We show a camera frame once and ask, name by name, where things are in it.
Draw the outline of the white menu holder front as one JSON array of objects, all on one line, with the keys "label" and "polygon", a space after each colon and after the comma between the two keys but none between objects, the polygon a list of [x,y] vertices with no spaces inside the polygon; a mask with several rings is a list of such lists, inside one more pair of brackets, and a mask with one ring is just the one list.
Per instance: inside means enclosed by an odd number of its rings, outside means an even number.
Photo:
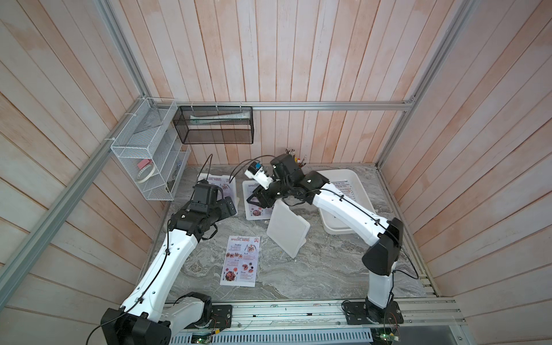
[{"label": "white menu holder front", "polygon": [[267,235],[292,259],[298,255],[306,243],[311,225],[303,217],[296,215],[289,206],[278,199],[267,228]]}]

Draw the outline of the white menu holder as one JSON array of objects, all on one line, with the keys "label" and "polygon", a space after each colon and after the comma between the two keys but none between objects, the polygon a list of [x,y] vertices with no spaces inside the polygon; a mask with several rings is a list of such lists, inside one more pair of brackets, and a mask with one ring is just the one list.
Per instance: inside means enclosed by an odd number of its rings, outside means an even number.
[{"label": "white menu holder", "polygon": [[292,259],[298,255],[306,243],[311,225],[303,217],[296,215],[289,206],[278,199],[267,228],[267,235]]},{"label": "white menu holder", "polygon": [[259,183],[249,180],[242,183],[242,191],[244,194],[245,216],[248,221],[269,220],[273,213],[273,208],[262,208],[257,197],[253,197],[254,190],[259,186]]},{"label": "white menu holder", "polygon": [[217,185],[222,189],[222,197],[230,197],[234,207],[238,209],[239,206],[239,197],[237,195],[237,185],[236,180],[230,182],[229,175],[209,175],[207,173],[201,173],[199,175],[199,180],[207,179],[210,184]]}]

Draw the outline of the Dim Sum Inn menu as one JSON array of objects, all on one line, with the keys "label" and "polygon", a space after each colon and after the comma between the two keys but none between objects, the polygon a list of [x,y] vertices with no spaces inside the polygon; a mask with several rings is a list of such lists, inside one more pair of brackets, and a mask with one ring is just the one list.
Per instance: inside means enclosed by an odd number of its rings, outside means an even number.
[{"label": "Dim Sum Inn menu", "polygon": [[373,210],[369,197],[361,184],[349,180],[333,181],[332,183],[341,193],[352,199],[352,201],[357,202],[369,211]]}]

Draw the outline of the red special menu sheet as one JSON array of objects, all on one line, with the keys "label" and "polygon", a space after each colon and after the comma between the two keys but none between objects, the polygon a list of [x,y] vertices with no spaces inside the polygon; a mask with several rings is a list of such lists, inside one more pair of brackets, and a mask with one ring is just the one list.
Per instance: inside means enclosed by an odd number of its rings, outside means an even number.
[{"label": "red special menu sheet", "polygon": [[229,237],[220,285],[245,288],[255,286],[260,243],[260,237]]}]

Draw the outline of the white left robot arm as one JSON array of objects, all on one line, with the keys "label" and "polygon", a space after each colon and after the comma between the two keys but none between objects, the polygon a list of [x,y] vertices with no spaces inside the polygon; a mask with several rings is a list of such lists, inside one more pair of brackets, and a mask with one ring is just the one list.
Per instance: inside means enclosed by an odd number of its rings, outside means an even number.
[{"label": "white left robot arm", "polygon": [[108,344],[168,344],[188,326],[215,326],[211,297],[187,293],[167,308],[170,290],[181,267],[217,222],[236,215],[236,207],[222,189],[206,180],[193,187],[191,199],[168,220],[165,240],[151,266],[117,309],[109,308],[99,328]]}]

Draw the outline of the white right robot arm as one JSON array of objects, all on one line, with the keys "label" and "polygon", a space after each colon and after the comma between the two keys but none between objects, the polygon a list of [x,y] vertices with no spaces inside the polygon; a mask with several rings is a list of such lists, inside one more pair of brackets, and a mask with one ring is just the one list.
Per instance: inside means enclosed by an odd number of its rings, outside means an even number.
[{"label": "white right robot arm", "polygon": [[274,157],[270,164],[273,169],[270,174],[258,160],[247,167],[245,175],[260,184],[248,200],[261,208],[269,208],[278,199],[292,196],[330,213],[359,235],[369,245],[362,257],[369,271],[366,317],[372,323],[383,323],[393,302],[393,275],[403,245],[402,221],[388,220],[369,211],[317,171],[304,173],[292,155]]}]

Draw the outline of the white menu holder left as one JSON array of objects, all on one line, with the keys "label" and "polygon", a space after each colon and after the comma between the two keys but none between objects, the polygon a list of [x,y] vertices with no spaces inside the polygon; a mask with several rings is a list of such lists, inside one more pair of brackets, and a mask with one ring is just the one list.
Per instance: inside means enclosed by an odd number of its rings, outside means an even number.
[{"label": "white menu holder left", "polygon": [[237,195],[237,185],[236,180],[230,182],[229,175],[209,175],[207,173],[201,173],[199,175],[199,180],[207,179],[210,184],[217,185],[222,189],[222,197],[230,197],[234,207],[238,209],[239,206],[239,197]]}]

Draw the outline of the white menu holder middle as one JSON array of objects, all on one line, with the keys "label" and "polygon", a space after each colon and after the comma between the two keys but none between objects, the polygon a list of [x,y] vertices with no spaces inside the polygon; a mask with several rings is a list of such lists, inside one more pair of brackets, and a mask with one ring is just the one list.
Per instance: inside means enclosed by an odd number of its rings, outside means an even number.
[{"label": "white menu holder middle", "polygon": [[257,197],[253,197],[254,190],[259,186],[259,183],[249,180],[242,183],[242,191],[244,194],[245,216],[248,221],[269,220],[273,213],[273,208],[262,208]]}]

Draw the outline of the white plastic tray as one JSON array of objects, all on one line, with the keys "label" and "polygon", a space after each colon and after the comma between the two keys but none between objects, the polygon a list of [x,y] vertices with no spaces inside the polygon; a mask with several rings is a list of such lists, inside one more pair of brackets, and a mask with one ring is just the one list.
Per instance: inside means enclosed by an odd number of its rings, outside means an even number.
[{"label": "white plastic tray", "polygon": [[[329,199],[330,200],[333,199],[333,202],[335,204],[341,204],[344,207],[345,211],[351,211],[354,216],[361,216],[361,220],[366,220],[368,219],[368,217],[364,213],[359,211],[357,207],[354,207],[351,203],[355,204],[359,208],[363,208],[366,212],[375,214],[375,209],[373,206],[372,206],[373,210],[369,211],[368,209],[359,205],[357,202],[352,201],[352,199],[348,198],[343,193],[341,193],[336,188],[336,186],[332,183],[333,181],[349,180],[349,181],[355,181],[356,183],[362,185],[359,179],[359,176],[355,172],[353,172],[350,169],[335,169],[335,170],[322,170],[322,171],[319,171],[319,173],[322,174],[327,180],[329,180],[330,184],[333,185],[332,191],[335,191],[336,194],[329,193],[330,195]],[[340,217],[337,217],[335,212],[336,207],[331,206],[330,208],[328,208],[327,204],[328,202],[326,202],[324,206],[322,206],[321,204],[317,205],[317,207],[319,208],[319,214],[321,215],[323,228],[326,231],[326,233],[330,235],[355,234],[355,231],[350,228],[349,224],[342,221],[344,212],[341,211],[339,213]]]}]

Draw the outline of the white tape roll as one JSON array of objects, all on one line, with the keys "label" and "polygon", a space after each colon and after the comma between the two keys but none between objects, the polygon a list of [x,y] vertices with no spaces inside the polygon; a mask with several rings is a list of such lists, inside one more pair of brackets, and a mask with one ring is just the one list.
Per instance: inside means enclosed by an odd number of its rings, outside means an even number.
[{"label": "white tape roll", "polygon": [[155,173],[156,173],[156,167],[152,162],[150,162],[139,170],[136,176],[136,182],[138,184],[143,184],[147,180],[149,180],[153,175],[155,175]]}]

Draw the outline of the pink eraser block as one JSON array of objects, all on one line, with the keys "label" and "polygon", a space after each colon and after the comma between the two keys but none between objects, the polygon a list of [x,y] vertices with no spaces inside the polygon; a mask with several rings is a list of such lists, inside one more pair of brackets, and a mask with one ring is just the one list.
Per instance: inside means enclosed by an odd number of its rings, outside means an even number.
[{"label": "pink eraser block", "polygon": [[144,167],[150,165],[152,163],[152,160],[151,159],[143,159],[141,160],[140,162],[138,162],[137,164],[137,169],[138,170],[141,170],[143,169]]}]

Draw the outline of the black mesh wall basket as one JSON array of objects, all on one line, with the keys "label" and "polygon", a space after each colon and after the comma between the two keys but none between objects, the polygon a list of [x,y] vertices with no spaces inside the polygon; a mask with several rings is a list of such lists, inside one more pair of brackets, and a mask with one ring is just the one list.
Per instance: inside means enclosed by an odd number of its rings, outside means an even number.
[{"label": "black mesh wall basket", "polygon": [[251,145],[253,110],[248,106],[179,106],[172,123],[184,145]]}]

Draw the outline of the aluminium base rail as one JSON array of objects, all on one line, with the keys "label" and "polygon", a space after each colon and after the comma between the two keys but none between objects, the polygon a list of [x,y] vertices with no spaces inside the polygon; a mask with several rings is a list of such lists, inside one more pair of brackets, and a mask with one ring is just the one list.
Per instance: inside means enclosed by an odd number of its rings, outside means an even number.
[{"label": "aluminium base rail", "polygon": [[130,297],[101,320],[109,344],[398,343],[412,328],[443,326],[456,344],[466,325],[452,298],[399,298],[382,316],[363,300],[276,300],[177,303]]}]

